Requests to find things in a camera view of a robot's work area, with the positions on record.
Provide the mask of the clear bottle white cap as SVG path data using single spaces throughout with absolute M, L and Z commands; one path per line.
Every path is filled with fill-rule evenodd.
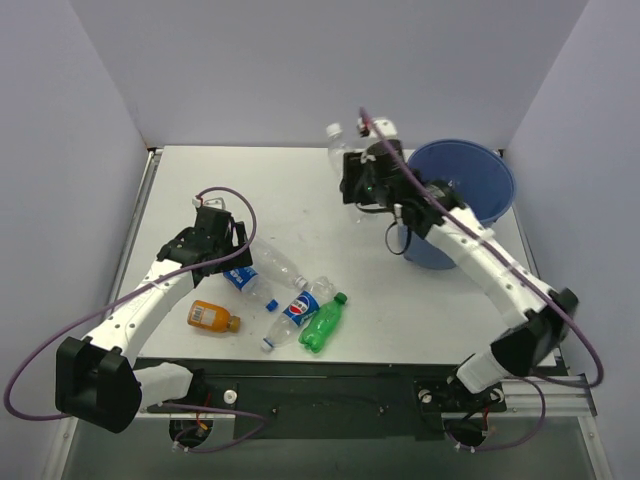
M 340 191 L 340 182 L 342 180 L 342 168 L 343 168 L 343 155 L 346 152 L 352 152 L 354 147 L 347 142 L 346 136 L 344 135 L 344 131 L 339 123 L 332 123 L 326 127 L 326 134 L 328 137 L 328 148 L 327 155 L 330 162 L 330 165 L 338 178 L 339 181 L 339 191 Z M 400 155 L 403 156 L 403 148 L 402 144 L 399 142 L 397 150 L 400 152 Z M 354 204 L 349 204 L 347 206 L 347 211 L 349 212 L 349 216 L 352 221 L 355 223 L 360 223 L 364 220 L 366 215 L 374 215 L 379 213 L 387 213 L 387 210 L 384 208 L 362 208 L 358 207 Z

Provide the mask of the green plastic bottle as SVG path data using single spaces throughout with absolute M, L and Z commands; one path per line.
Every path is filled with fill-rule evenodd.
M 311 318 L 309 324 L 299 335 L 299 343 L 312 353 L 320 353 L 328 339 L 339 325 L 348 297 L 338 292 L 334 298 L 324 304 Z

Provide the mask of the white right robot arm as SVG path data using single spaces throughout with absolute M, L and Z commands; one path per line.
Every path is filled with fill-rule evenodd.
M 578 299 L 570 289 L 555 290 L 528 273 L 477 219 L 453 181 L 401 168 L 395 161 L 400 155 L 397 139 L 375 141 L 365 150 L 328 151 L 344 203 L 393 214 L 448 256 L 500 313 L 505 331 L 459 364 L 447 383 L 449 402 L 468 409 L 507 377 L 532 375 L 566 338 Z

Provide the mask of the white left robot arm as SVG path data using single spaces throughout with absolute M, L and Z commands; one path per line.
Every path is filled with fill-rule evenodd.
M 137 413 L 172 400 L 181 410 L 200 408 L 204 384 L 174 363 L 136 369 L 151 334 L 201 281 L 250 265 L 246 227 L 226 210 L 201 206 L 195 223 L 159 250 L 137 289 L 83 339 L 66 338 L 56 352 L 55 406 L 112 433 Z

